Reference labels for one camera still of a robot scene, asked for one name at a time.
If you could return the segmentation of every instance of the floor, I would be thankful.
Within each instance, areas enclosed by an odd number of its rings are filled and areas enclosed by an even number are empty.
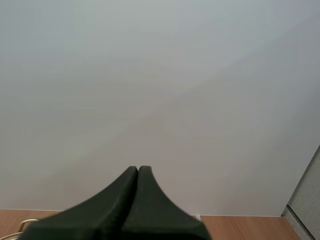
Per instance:
[[[16,233],[26,219],[56,211],[0,210],[0,238]],[[299,240],[284,217],[201,216],[213,240]]]

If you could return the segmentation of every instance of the black object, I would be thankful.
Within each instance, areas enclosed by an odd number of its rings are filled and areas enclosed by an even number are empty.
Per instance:
[[[129,167],[87,201],[32,223],[19,240],[117,239],[136,192],[137,177],[137,168]]]
[[[150,166],[129,167],[106,189],[32,223],[19,240],[210,240],[204,224],[175,206]]]
[[[150,166],[139,169],[135,198],[121,231],[122,240],[209,240],[204,224],[164,194]]]

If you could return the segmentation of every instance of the white wall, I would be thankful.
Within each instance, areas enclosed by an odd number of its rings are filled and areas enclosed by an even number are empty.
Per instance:
[[[191,214],[279,216],[320,144],[319,7],[0,1],[0,208],[151,165]]]

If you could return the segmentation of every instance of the gray panel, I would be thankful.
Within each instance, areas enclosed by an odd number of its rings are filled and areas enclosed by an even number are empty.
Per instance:
[[[320,148],[314,154],[288,205],[314,238],[320,240]]]
[[[298,234],[301,240],[314,240],[311,236],[310,232],[306,229],[306,227],[301,223],[301,221],[295,216],[295,214],[288,208],[285,207],[282,215],[286,217],[289,224],[293,227],[296,234]]]

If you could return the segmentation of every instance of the wooden floor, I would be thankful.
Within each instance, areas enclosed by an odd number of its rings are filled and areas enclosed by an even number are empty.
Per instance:
[[[0,238],[16,233],[26,219],[56,211],[0,210]],[[284,217],[201,216],[213,240],[299,240]]]

